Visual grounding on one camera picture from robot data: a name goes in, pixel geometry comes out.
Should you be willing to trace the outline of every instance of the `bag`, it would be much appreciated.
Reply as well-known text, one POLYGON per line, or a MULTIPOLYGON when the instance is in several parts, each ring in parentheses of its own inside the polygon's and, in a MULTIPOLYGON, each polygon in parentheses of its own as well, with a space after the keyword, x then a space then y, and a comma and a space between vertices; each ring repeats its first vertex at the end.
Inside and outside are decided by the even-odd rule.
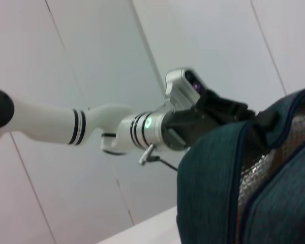
POLYGON ((305 89, 265 110, 274 112, 274 128, 231 123, 183 157, 176 219, 182 244, 305 243, 305 89))

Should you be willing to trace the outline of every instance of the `white robotic arm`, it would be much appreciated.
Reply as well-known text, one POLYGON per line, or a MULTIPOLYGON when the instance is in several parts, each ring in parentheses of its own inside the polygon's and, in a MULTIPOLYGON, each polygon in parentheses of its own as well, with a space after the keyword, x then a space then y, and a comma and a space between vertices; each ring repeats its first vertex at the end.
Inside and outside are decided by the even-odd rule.
POLYGON ((21 131, 38 141, 81 145, 99 128, 104 152, 123 155, 139 148, 145 151, 140 159, 144 164, 154 150, 185 150, 201 135, 247 110, 244 104, 219 98, 192 70, 169 72, 166 84, 164 106, 140 114, 123 104, 89 111, 56 108, 22 101, 0 90, 0 136, 21 131), (218 105, 206 107, 200 99, 203 94, 208 101, 225 102, 225 109, 218 114, 218 105), (230 106, 236 106, 235 114, 230 114, 230 106))

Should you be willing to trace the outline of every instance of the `bag zipper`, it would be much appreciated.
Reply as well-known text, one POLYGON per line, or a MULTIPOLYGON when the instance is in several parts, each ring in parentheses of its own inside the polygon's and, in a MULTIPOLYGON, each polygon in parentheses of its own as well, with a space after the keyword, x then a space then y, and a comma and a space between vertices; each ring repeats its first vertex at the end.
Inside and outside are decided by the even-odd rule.
POLYGON ((228 231, 227 243, 234 244, 236 241, 236 222, 237 222, 237 209, 238 209, 238 195, 240 185, 240 172, 242 168, 242 155, 243 148, 247 138, 247 132, 252 128, 251 123, 247 123, 240 131, 236 147, 236 154, 234 160, 234 172, 232 179, 232 187, 229 199, 229 212, 228 212, 228 231))
POLYGON ((281 172, 286 167, 286 165, 288 165, 289 162, 304 148, 305 148, 305 141, 298 148, 296 148, 295 151, 282 162, 282 164, 278 167, 278 169, 276 169, 276 171, 268 179, 266 179, 261 184, 261 186, 259 186, 259 188, 253 193, 253 195, 247 201, 245 208, 242 212, 241 219, 240 219, 239 232, 238 232, 238 244, 243 244, 247 222, 248 222, 254 201, 259 197, 259 195, 263 192, 263 190, 270 184, 270 182, 272 182, 272 180, 279 174, 279 172, 281 172))

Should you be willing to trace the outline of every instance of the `white wall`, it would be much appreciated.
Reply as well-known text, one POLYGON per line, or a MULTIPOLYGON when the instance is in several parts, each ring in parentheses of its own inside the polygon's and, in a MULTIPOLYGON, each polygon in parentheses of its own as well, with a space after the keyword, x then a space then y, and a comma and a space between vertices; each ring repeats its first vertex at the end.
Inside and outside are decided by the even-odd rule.
POLYGON ((54 244, 10 134, 0 140, 0 243, 54 244))
MULTIPOLYGON (((0 88, 34 102, 78 109, 88 107, 42 0, 0 1, 0 88)), ((98 133, 81 147, 34 142, 20 133, 13 133, 13 137, 57 244, 97 243, 132 226, 108 159, 99 150, 98 133)), ((4 167, 16 164, 5 177, 16 171, 16 179, 7 181, 16 184, 11 186, 16 190, 8 191, 0 185, 3 191, 0 203, 8 204, 14 197, 17 206, 0 215, 0 235, 7 240, 0 243, 16 243, 15 240, 49 243, 52 236, 42 223, 44 216, 38 213, 39 205, 33 206, 34 194, 26 191, 30 184, 24 179, 23 169, 18 169, 18 158, 13 157, 16 149, 9 140, 1 143, 2 148, 6 147, 1 149, 1 154, 7 155, 0 163, 7 161, 4 167), (3 226, 5 215, 6 222, 20 218, 21 230, 17 229, 18 224, 3 226), (34 226, 23 224, 26 221, 33 221, 34 226)))
MULTIPOLYGON (((61 0, 49 6, 55 22, 44 0, 0 1, 1 89, 77 109, 124 102, 141 112, 163 103, 129 2, 61 0)), ((0 203, 17 198, 0 218, 20 219, 24 229, 0 223, 0 240, 6 240, 0 243, 97 243, 176 204, 175 172, 159 163, 140 167, 142 152, 106 156, 99 132, 81 147, 34 142, 21 133, 13 138, 15 148, 0 142, 7 153, 0 163, 23 161, 26 171, 16 166, 20 173, 9 183, 25 190, 16 190, 21 199, 12 190, 0 193, 0 203)), ((166 156, 174 164, 181 158, 166 156)), ((0 170, 7 179, 7 170, 0 170)))
POLYGON ((284 95, 248 0, 133 3, 162 77, 191 66, 219 95, 255 110, 284 95))
MULTIPOLYGON (((48 4, 89 107, 122 102, 139 113, 164 102, 130 1, 48 4)), ((176 174, 159 163, 139 167, 141 154, 107 156, 135 224, 176 205, 176 174)), ((166 157, 176 165, 182 154, 166 157)))
POLYGON ((286 92, 305 88, 305 0, 252 1, 286 92))

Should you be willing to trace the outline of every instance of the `green indicator light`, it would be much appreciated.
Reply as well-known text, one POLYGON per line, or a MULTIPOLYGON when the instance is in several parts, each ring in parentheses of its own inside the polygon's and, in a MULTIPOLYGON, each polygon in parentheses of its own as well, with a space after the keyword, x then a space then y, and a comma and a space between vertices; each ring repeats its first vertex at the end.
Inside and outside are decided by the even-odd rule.
POLYGON ((151 126, 151 117, 149 117, 145 123, 145 128, 148 129, 151 126))

